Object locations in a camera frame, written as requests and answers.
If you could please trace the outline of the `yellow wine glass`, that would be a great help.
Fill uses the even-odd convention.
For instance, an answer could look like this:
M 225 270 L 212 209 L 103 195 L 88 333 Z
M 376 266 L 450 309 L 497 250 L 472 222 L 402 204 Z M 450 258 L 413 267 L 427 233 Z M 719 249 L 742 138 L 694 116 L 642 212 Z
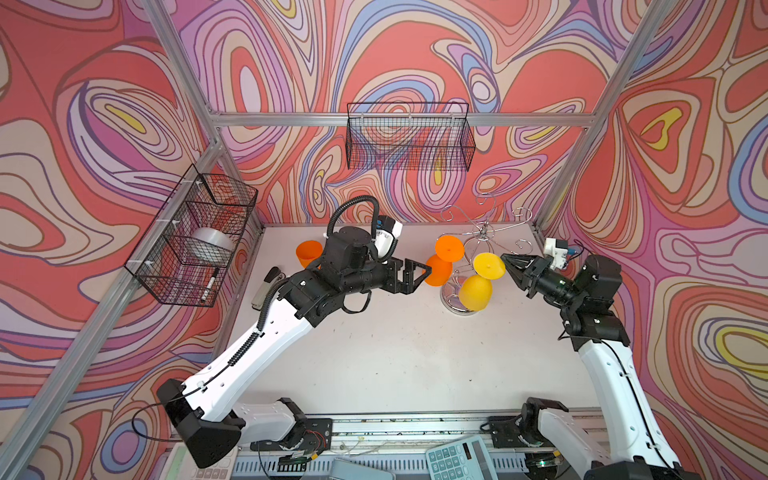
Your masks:
M 459 300 L 473 312 L 485 309 L 493 294 L 492 282 L 506 273 L 501 258 L 493 253 L 478 254 L 472 261 L 475 274 L 468 277 L 459 290 Z

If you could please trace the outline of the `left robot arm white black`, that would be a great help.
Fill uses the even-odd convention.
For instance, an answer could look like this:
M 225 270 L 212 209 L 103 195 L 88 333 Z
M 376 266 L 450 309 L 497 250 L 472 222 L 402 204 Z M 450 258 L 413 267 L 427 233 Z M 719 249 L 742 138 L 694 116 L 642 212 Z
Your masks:
M 198 373 L 159 387 L 159 403 L 197 467 L 260 442 L 292 450 L 313 440 L 316 450 L 325 449 L 326 439 L 292 400 L 245 404 L 240 398 L 290 345 L 331 314 L 348 313 L 347 296 L 370 297 L 377 289 L 409 295 L 430 275 L 429 266 L 395 257 L 402 225 L 379 209 L 371 195 L 341 204 L 320 257 L 269 288 L 255 324 Z

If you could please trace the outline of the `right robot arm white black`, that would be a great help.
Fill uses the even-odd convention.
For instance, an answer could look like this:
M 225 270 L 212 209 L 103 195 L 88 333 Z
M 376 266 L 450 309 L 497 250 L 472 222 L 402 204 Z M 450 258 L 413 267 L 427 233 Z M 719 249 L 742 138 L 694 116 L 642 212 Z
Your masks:
M 529 298 L 558 309 L 563 336 L 585 366 L 607 428 L 603 448 L 574 423 L 560 402 L 530 397 L 516 420 L 529 446 L 551 443 L 582 479 L 695 479 L 661 432 L 634 368 L 629 336 L 611 307 L 622 284 L 621 267 L 590 255 L 568 279 L 550 256 L 502 255 L 508 274 Z

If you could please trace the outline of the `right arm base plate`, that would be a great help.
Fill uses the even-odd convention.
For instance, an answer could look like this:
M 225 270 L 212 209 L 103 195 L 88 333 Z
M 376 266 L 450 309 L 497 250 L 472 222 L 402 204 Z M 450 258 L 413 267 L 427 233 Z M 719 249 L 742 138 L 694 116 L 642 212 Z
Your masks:
M 491 436 L 494 448 L 553 448 L 554 444 L 538 430 L 533 420 L 517 416 L 491 416 L 480 425 L 480 432 Z

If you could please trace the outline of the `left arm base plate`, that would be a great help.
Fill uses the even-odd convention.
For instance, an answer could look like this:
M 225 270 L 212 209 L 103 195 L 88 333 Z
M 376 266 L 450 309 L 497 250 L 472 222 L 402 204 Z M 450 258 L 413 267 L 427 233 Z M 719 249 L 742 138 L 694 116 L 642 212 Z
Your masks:
M 310 417 L 300 420 L 283 440 L 252 442 L 250 450 L 256 452 L 322 453 L 332 444 L 333 419 Z

